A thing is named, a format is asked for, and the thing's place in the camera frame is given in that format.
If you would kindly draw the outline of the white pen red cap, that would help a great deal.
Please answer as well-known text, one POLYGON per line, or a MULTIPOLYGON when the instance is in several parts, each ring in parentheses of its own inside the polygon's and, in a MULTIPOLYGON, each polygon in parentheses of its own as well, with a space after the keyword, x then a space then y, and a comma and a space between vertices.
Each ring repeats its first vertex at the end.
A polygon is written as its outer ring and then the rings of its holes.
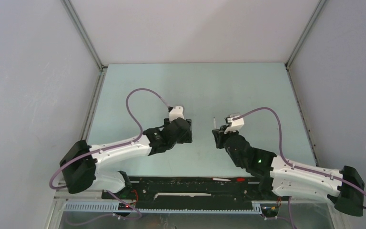
POLYGON ((213 177, 211 178, 211 180, 213 181, 219 181, 219 182, 245 182, 246 179, 242 178, 242 177, 237 177, 237 178, 218 178, 218 177, 213 177))

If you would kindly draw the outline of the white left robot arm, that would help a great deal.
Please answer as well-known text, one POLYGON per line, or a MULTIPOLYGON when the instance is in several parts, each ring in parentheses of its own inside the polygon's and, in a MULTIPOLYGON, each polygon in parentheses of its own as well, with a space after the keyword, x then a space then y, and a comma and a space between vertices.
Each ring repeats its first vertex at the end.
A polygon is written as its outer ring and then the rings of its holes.
POLYGON ((127 198, 132 186, 126 173, 121 170, 106 173, 105 168, 127 159, 164 153, 176 144, 192 141, 192 121, 182 118, 173 121, 166 118, 162 126, 149 128, 125 141, 104 145, 77 141, 60 161, 65 188, 70 194, 103 189, 127 198))

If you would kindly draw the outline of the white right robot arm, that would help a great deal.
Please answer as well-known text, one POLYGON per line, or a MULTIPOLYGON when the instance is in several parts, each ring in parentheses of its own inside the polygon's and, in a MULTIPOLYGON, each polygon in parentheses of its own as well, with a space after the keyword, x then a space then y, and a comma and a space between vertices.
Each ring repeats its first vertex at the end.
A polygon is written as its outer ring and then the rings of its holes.
POLYGON ((296 197, 332 203, 336 210, 355 217, 363 215, 365 183, 354 167, 339 169, 298 165, 276 153, 252 147, 237 131, 226 126, 212 130, 216 148, 224 149, 236 167, 260 179, 263 199, 296 197))

